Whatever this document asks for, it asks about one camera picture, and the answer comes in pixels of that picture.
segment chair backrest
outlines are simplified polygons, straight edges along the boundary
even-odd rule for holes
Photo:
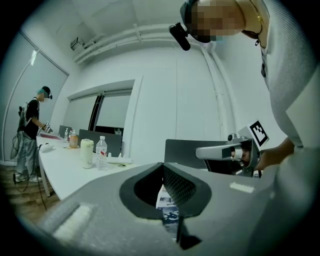
[[[92,140],[94,143],[93,152],[96,152],[96,145],[100,140],[100,136],[105,137],[105,143],[107,144],[107,153],[111,153],[113,157],[118,157],[121,152],[121,135],[80,129],[78,145],[80,146],[81,140],[83,139]]]
[[[66,131],[67,128],[68,128],[68,136],[69,136],[69,133],[70,133],[72,128],[69,127],[69,126],[60,125],[59,133],[58,133],[59,137],[61,137],[61,138],[65,137],[65,131]]]
[[[165,141],[164,161],[197,169],[206,169],[204,160],[196,157],[196,148],[224,144],[226,144],[225,141],[167,139]]]

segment person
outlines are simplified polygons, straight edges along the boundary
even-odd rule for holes
[[[280,164],[301,150],[302,141],[286,111],[315,73],[318,60],[288,9],[278,0],[186,0],[180,13],[189,34],[198,41],[243,33],[255,39],[256,46],[260,44],[261,75],[270,93],[274,118],[287,138],[279,146],[261,151],[255,169]],[[246,164],[250,152],[242,151]]]
[[[25,126],[21,134],[22,145],[17,155],[17,164],[15,169],[16,182],[22,182],[29,179],[30,182],[41,181],[42,178],[37,177],[34,171],[34,160],[37,149],[36,136],[39,128],[44,129],[46,125],[39,121],[39,102],[43,103],[49,99],[51,91],[49,87],[44,86],[37,95],[28,103],[26,110],[26,120],[30,122]],[[28,175],[24,174],[25,165]]]

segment black t-shirt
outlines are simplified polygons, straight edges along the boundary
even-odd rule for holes
[[[39,119],[39,102],[36,98],[31,100],[28,104],[28,108],[26,110],[26,121],[29,118],[37,118]],[[24,128],[24,132],[31,138],[36,139],[39,127],[35,125],[31,120]]]

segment ceiling pipe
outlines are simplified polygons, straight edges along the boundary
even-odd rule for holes
[[[140,31],[139,31],[138,25],[137,24],[133,24],[133,27],[134,27],[134,30],[135,30],[136,37],[138,38],[139,42],[142,44],[142,39],[141,39],[141,35],[140,35]]]
[[[188,41],[192,46],[200,48],[200,44],[197,41],[195,41],[194,39],[190,38]],[[151,33],[151,34],[141,35],[141,43],[143,43],[143,42],[172,42],[172,43],[178,44],[177,41],[172,37],[172,35],[169,32],[168,33]],[[124,46],[124,45],[128,45],[128,44],[133,44],[133,43],[140,43],[140,41],[137,39],[136,35],[112,42],[108,45],[100,47],[99,49],[91,51],[89,54],[83,56],[78,61],[76,61],[76,63],[81,64],[82,62],[84,62],[94,56],[97,56],[101,53],[104,53],[104,52],[109,51],[111,49],[114,49],[116,47],[120,47],[120,46]]]
[[[164,31],[164,32],[168,32],[168,28],[171,24],[154,24],[154,25],[144,25],[144,26],[137,26],[137,29],[139,31],[139,34],[144,33],[144,32],[149,32],[149,31]],[[73,61],[78,62],[81,58],[83,58],[84,56],[94,52],[95,50],[110,44],[114,41],[118,41],[120,39],[124,39],[127,38],[129,36],[133,36],[136,35],[136,29],[132,28],[132,29],[128,29],[128,30],[124,30],[118,34],[114,34],[112,36],[106,37],[102,40],[99,40],[99,42],[91,45],[90,47],[88,47],[85,51],[81,52],[80,54],[78,54],[75,58],[73,58]]]

